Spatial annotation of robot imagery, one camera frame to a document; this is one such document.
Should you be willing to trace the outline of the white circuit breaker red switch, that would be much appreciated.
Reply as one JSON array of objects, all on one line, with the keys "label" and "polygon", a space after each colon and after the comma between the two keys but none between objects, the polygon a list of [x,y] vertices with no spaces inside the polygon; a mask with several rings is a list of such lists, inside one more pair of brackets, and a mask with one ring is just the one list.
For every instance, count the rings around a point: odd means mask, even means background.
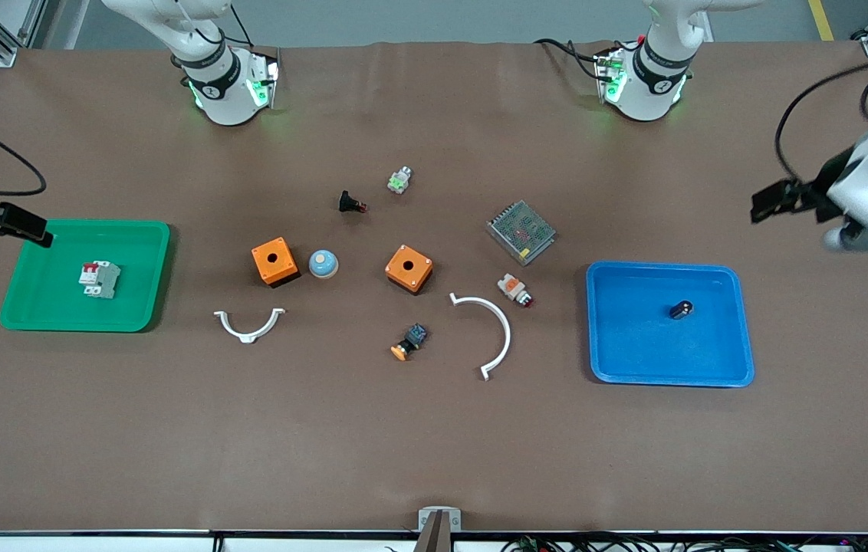
[{"label": "white circuit breaker red switch", "polygon": [[81,266],[77,282],[84,287],[84,296],[111,300],[121,274],[119,265],[110,261],[93,261]]}]

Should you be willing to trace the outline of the large white pipe clamp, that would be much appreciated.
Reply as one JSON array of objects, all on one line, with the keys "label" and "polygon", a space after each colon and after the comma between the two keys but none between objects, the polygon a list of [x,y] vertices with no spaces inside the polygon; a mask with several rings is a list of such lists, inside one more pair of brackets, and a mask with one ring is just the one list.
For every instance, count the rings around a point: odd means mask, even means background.
[{"label": "large white pipe clamp", "polygon": [[505,312],[498,307],[497,304],[492,303],[492,301],[486,300],[483,297],[474,297],[474,296],[456,296],[455,293],[449,293],[449,300],[452,305],[463,305],[463,304],[474,304],[480,305],[480,307],[485,308],[487,311],[491,312],[500,322],[501,328],[503,329],[503,346],[498,351],[497,356],[494,357],[493,360],[488,361],[486,364],[483,364],[479,368],[479,372],[484,381],[489,381],[492,377],[492,371],[496,370],[498,366],[505,360],[508,353],[510,353],[511,349],[511,340],[512,340],[512,328],[511,322],[508,320]]}]

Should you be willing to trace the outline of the green plastic tray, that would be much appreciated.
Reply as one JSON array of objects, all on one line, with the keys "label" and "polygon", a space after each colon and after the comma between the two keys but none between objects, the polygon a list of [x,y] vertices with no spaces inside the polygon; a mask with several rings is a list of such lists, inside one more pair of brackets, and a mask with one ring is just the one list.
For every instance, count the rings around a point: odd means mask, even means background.
[{"label": "green plastic tray", "polygon": [[[8,285],[0,321],[9,330],[136,333],[149,327],[166,273],[171,231],[160,221],[52,219],[51,247],[26,242]],[[80,283],[108,263],[113,296]]]}]

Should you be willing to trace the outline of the metal mesh power supply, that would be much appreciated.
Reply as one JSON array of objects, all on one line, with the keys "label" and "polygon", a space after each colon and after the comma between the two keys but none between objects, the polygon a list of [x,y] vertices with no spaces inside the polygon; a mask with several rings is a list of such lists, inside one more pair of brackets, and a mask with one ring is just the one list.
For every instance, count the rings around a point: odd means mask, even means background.
[{"label": "metal mesh power supply", "polygon": [[520,266],[556,241],[557,232],[526,202],[515,202],[486,222],[488,233]]}]

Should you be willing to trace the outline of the orange button box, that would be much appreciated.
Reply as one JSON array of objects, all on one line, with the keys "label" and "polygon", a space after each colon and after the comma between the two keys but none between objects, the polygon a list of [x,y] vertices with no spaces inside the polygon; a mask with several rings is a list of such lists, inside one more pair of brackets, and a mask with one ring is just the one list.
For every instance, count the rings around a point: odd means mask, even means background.
[{"label": "orange button box", "polygon": [[407,293],[417,296],[430,279],[434,262],[408,245],[400,245],[384,267],[387,279]]},{"label": "orange button box", "polygon": [[263,242],[251,253],[260,280],[270,288],[280,287],[301,276],[300,266],[283,237]]}]

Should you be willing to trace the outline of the white orange red indicator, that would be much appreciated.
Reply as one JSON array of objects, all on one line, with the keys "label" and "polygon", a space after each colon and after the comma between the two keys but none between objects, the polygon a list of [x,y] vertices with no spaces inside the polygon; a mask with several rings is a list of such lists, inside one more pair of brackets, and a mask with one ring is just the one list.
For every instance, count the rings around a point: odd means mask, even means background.
[{"label": "white orange red indicator", "polygon": [[521,307],[528,308],[534,304],[534,297],[528,292],[528,287],[514,275],[505,274],[498,279],[497,287],[505,297]]}]

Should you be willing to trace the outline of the grey metal table bracket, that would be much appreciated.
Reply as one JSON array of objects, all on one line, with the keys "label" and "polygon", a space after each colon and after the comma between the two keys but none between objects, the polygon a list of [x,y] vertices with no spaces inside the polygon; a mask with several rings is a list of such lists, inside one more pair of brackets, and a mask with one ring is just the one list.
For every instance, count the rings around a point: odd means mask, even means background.
[{"label": "grey metal table bracket", "polygon": [[462,530],[462,511],[449,506],[419,510],[419,535],[413,552],[455,552],[454,536]]}]

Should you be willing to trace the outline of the small white pipe clamp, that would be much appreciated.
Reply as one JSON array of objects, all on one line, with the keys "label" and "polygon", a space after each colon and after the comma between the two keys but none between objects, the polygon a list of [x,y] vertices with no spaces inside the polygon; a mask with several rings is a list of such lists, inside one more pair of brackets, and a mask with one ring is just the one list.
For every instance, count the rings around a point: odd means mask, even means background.
[{"label": "small white pipe clamp", "polygon": [[265,324],[263,324],[258,329],[253,330],[253,331],[248,332],[248,333],[240,332],[237,329],[235,329],[233,327],[233,325],[231,325],[230,315],[226,311],[223,311],[223,310],[214,311],[213,317],[215,317],[217,319],[217,321],[220,322],[223,330],[228,335],[231,335],[232,337],[237,339],[238,342],[240,342],[240,343],[255,343],[260,338],[262,338],[263,336],[268,334],[270,331],[272,331],[275,328],[275,326],[277,325],[277,322],[279,321],[280,317],[282,317],[282,315],[284,315],[286,313],[287,313],[287,310],[284,310],[284,308],[273,308],[273,310],[271,311],[271,314],[269,315],[269,318],[267,319]]}]

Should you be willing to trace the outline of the orange blue push button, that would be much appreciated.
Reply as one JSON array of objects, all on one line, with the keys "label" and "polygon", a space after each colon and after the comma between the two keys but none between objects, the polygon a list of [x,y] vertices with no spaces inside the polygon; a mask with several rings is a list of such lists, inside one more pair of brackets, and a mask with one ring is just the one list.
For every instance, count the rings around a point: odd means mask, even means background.
[{"label": "orange blue push button", "polygon": [[428,331],[423,325],[416,323],[410,326],[403,335],[403,339],[391,346],[392,355],[400,361],[407,361],[413,352],[422,347],[427,336]]}]

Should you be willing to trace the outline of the blue plastic tray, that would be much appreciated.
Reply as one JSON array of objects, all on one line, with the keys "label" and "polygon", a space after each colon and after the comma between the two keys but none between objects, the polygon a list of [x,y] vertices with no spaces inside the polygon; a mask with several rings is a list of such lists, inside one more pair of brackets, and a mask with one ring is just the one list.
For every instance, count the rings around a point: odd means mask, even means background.
[{"label": "blue plastic tray", "polygon": [[[597,261],[585,276],[590,367],[613,384],[743,388],[755,377],[741,283],[721,265]],[[672,319],[679,301],[692,314]]]}]

